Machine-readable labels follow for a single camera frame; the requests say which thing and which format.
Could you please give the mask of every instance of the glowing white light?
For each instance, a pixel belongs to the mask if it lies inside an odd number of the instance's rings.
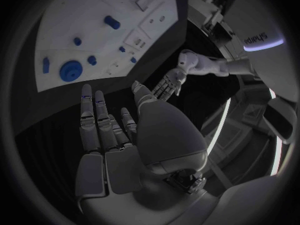
[[[270,89],[270,94],[271,94],[272,99],[276,98],[275,92],[271,89]],[[282,147],[283,147],[283,141],[279,137],[277,137],[277,139],[276,139],[276,151],[275,151],[275,157],[274,157],[273,167],[272,167],[272,171],[271,171],[271,176],[276,175],[277,172],[278,172]]]
[[[275,42],[272,42],[272,43],[269,43],[269,44],[263,45],[263,46],[256,46],[256,47],[245,47],[244,46],[244,50],[246,52],[254,52],[254,51],[259,51],[259,50],[274,48],[274,47],[279,46],[279,45],[281,45],[283,43],[284,43],[284,40],[280,39],[278,41],[275,41]]]
[[[226,119],[226,116],[227,116],[227,113],[228,113],[228,110],[229,110],[230,101],[231,101],[231,99],[229,98],[226,102],[225,109],[224,109],[221,121],[220,121],[220,123],[219,123],[219,125],[218,125],[218,127],[215,131],[215,134],[214,134],[214,136],[213,136],[213,138],[212,138],[212,140],[211,140],[211,142],[210,142],[210,144],[207,148],[207,155],[209,155],[211,153],[211,151],[213,150],[213,148],[216,144],[216,141],[217,141],[217,139],[220,135],[220,132],[223,128],[223,125],[224,125],[224,122],[225,122],[225,119]]]

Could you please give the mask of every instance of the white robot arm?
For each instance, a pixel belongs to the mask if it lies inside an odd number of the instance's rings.
[[[248,59],[211,60],[204,55],[184,49],[179,54],[177,67],[166,73],[152,93],[156,98],[167,101],[174,92],[177,96],[179,95],[187,75],[206,74],[215,74],[218,77],[227,77],[229,74],[257,76]]]

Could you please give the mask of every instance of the blue knob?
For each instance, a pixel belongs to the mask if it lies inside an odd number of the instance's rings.
[[[97,64],[96,58],[94,56],[89,56],[87,59],[88,63],[92,66],[95,66]]]
[[[117,20],[113,19],[111,16],[106,16],[104,18],[104,22],[111,26],[113,29],[117,30],[120,28],[121,23],[119,23]]]
[[[137,60],[134,58],[134,57],[132,57],[131,59],[130,59],[130,61],[132,62],[132,63],[136,63],[137,62]]]
[[[60,78],[65,82],[72,82],[78,79],[82,73],[82,65],[75,60],[66,62],[59,71]]]
[[[73,41],[74,41],[74,43],[75,43],[76,46],[80,46],[81,43],[82,43],[82,41],[81,41],[81,39],[79,37],[75,37]]]
[[[48,74],[49,73],[49,66],[50,66],[49,59],[48,59],[48,57],[45,57],[42,60],[42,73],[43,74]]]
[[[120,50],[122,53],[125,53],[125,48],[124,48],[124,47],[120,46],[120,47],[119,47],[119,50]]]

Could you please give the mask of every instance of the mechanical arm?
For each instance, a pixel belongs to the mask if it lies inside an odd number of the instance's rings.
[[[173,93],[179,95],[187,75],[206,74],[215,74],[218,77],[227,77],[229,74],[257,76],[249,59],[235,61],[227,61],[226,59],[211,60],[204,55],[184,49],[179,54],[177,67],[166,73],[152,90],[152,93],[156,98],[167,101]]]

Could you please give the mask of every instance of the control panel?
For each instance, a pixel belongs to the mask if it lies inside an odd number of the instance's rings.
[[[176,0],[54,0],[36,39],[38,92],[125,77],[177,20]]]

